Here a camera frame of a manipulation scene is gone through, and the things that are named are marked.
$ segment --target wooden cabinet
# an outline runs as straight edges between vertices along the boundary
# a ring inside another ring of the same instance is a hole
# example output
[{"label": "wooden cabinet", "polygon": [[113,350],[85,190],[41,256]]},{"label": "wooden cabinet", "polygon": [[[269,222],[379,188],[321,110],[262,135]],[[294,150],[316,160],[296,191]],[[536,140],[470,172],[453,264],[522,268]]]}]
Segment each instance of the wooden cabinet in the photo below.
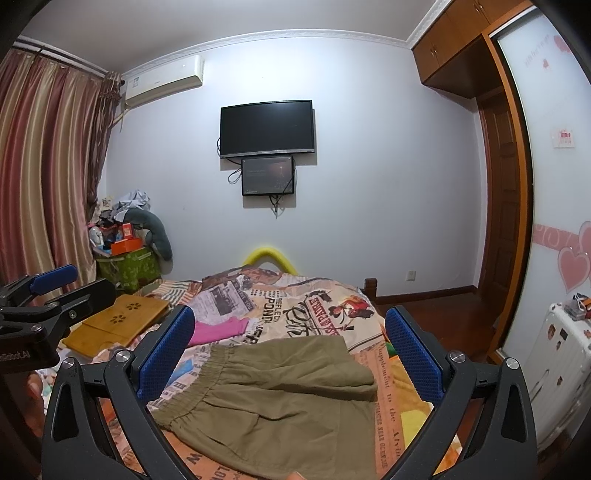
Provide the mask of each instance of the wooden cabinet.
[{"label": "wooden cabinet", "polygon": [[431,31],[428,31],[413,50],[421,82],[425,82],[439,68],[431,36]]},{"label": "wooden cabinet", "polygon": [[433,50],[440,67],[464,46],[447,13],[439,17],[439,20],[432,26],[430,33]]},{"label": "wooden cabinet", "polygon": [[476,0],[476,3],[488,21],[494,23],[522,1],[523,0]]},{"label": "wooden cabinet", "polygon": [[447,9],[447,16],[464,45],[490,25],[476,0],[455,0]]},{"label": "wooden cabinet", "polygon": [[515,7],[530,5],[528,0],[453,0],[413,48],[421,82],[467,98],[499,86],[482,33]]},{"label": "wooden cabinet", "polygon": [[431,27],[413,49],[421,81],[427,80],[463,47],[446,13]]}]

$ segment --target wooden floor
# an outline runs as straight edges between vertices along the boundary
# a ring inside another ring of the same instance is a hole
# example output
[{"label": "wooden floor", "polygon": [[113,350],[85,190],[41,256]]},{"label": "wooden floor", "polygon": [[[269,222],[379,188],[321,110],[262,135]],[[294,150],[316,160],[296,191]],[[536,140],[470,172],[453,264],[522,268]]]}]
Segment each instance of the wooden floor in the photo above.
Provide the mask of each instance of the wooden floor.
[{"label": "wooden floor", "polygon": [[[431,332],[446,350],[460,350],[473,362],[486,362],[495,331],[495,316],[473,293],[402,304],[419,326]],[[394,305],[378,305],[382,316]],[[481,400],[472,400],[457,431],[464,445],[478,415]]]}]

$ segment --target black monitor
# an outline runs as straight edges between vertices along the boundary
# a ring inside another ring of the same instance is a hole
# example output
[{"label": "black monitor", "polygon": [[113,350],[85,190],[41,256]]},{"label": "black monitor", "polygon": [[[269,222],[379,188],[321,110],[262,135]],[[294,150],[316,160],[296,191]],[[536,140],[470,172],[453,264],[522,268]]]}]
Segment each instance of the black monitor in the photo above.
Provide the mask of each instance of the black monitor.
[{"label": "black monitor", "polygon": [[242,195],[287,195],[294,191],[292,156],[242,159]]},{"label": "black monitor", "polygon": [[314,152],[312,100],[222,108],[220,156]]}]

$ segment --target ceiling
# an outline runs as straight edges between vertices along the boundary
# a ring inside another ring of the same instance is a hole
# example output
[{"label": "ceiling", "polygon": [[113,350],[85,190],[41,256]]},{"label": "ceiling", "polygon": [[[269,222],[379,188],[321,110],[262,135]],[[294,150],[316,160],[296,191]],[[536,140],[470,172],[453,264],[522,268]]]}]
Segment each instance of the ceiling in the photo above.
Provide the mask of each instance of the ceiling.
[{"label": "ceiling", "polygon": [[295,28],[406,40],[435,0],[51,0],[23,35],[107,70],[210,40]]}]

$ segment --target wall-mounted tv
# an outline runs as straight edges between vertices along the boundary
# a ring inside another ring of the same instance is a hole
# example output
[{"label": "wall-mounted tv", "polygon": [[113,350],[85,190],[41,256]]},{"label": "wall-mounted tv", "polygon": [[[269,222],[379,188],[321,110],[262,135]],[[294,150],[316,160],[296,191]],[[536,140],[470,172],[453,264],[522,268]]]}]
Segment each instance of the wall-mounted tv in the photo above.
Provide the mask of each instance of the wall-mounted tv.
[{"label": "wall-mounted tv", "polygon": [[222,108],[220,156],[314,152],[312,100]]}]

